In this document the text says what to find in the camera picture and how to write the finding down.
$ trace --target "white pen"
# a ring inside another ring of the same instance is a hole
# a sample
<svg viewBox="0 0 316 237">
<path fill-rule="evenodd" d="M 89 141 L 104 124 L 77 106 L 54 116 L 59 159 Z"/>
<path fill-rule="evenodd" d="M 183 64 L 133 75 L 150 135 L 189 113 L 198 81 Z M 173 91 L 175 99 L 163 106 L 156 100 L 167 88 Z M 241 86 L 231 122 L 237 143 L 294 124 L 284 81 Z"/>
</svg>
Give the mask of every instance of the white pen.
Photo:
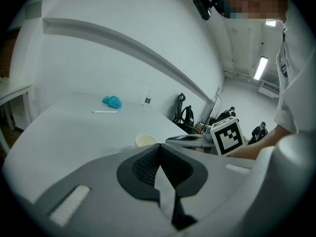
<svg viewBox="0 0 316 237">
<path fill-rule="evenodd" d="M 92 113 L 118 113 L 117 111 L 94 111 Z"/>
</svg>

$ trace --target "white table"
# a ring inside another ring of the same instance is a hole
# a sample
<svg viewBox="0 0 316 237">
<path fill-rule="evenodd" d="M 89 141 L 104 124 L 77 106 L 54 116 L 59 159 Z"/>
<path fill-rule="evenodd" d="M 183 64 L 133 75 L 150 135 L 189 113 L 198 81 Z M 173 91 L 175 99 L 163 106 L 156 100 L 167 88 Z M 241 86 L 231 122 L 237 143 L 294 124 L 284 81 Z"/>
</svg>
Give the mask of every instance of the white table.
<svg viewBox="0 0 316 237">
<path fill-rule="evenodd" d="M 12 120 L 10 118 L 7 102 L 11 99 L 23 95 L 24 102 L 24 110 L 26 115 L 26 120 L 28 125 L 32 122 L 32 115 L 30 109 L 30 95 L 29 91 L 31 89 L 32 84 L 26 82 L 12 82 L 9 78 L 2 78 L 2 83 L 0 83 L 0 106 L 4 105 L 4 111 L 6 118 L 8 120 L 8 124 L 10 129 L 13 130 Z M 0 129 L 0 143 L 6 154 L 9 153 L 10 148 L 5 141 L 5 138 Z"/>
<path fill-rule="evenodd" d="M 3 173 L 14 192 L 30 202 L 52 184 L 83 164 L 134 147 L 138 134 L 150 134 L 160 143 L 186 134 L 153 107 L 123 101 L 117 114 L 93 114 L 113 110 L 102 97 L 74 93 L 44 111 L 22 133 L 7 156 Z M 162 207 L 171 217 L 174 193 L 162 170 L 156 184 Z"/>
</svg>

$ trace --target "white ceiling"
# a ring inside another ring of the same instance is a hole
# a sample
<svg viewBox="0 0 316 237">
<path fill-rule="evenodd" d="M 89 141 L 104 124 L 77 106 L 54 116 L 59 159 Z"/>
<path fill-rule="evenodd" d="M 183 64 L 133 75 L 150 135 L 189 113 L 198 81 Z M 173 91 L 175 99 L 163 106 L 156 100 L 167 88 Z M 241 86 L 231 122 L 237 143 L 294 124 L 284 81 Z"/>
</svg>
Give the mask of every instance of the white ceiling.
<svg viewBox="0 0 316 237">
<path fill-rule="evenodd" d="M 280 22 L 271 27 L 265 20 L 226 19 L 213 8 L 205 23 L 221 56 L 223 70 L 253 77 L 264 56 L 269 61 L 261 79 L 278 85 L 276 56 L 283 28 Z"/>
</svg>

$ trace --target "ceiling light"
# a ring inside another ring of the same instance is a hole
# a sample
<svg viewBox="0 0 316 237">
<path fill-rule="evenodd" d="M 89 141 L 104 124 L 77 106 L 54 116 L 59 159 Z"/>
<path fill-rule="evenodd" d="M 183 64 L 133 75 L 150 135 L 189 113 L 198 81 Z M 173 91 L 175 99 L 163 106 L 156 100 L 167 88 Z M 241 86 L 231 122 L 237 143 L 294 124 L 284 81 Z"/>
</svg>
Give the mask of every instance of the ceiling light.
<svg viewBox="0 0 316 237">
<path fill-rule="evenodd" d="M 276 26 L 276 21 L 266 21 L 266 25 L 268 25 L 268 26 Z"/>
<path fill-rule="evenodd" d="M 258 69 L 257 69 L 257 72 L 256 72 L 256 75 L 254 77 L 256 80 L 260 79 L 260 77 L 261 77 L 261 75 L 262 75 L 267 63 L 268 63 L 268 59 L 265 58 L 265 57 L 261 57 L 260 63 L 259 63 L 259 66 L 258 66 Z"/>
</svg>

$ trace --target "white shirt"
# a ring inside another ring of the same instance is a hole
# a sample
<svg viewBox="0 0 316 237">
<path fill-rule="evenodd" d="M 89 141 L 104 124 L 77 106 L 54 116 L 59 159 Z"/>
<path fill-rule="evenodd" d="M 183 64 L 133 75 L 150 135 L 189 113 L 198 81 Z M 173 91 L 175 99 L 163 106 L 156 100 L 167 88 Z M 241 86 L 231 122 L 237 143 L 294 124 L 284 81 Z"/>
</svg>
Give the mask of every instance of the white shirt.
<svg viewBox="0 0 316 237">
<path fill-rule="evenodd" d="M 283 28 L 282 44 L 276 57 L 280 81 L 280 99 L 275 122 L 289 132 L 295 133 L 292 113 L 282 93 L 316 57 L 316 39 L 297 6 L 288 0 L 288 10 Z"/>
</svg>

